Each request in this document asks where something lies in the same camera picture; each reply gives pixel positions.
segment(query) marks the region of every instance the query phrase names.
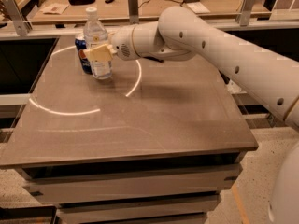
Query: bottle cap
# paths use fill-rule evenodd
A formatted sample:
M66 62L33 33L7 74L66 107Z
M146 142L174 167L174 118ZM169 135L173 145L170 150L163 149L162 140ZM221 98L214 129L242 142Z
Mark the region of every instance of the bottle cap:
M87 13L87 17L89 18L97 18L97 8L95 7L87 7L86 13Z

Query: paper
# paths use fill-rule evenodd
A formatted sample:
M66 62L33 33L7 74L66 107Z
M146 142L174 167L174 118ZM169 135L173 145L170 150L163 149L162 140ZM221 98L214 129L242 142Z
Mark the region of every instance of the paper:
M202 3L189 3L187 6L195 13L209 13L209 9L207 9Z
M44 14L63 14L67 9L68 4L51 4L42 9Z

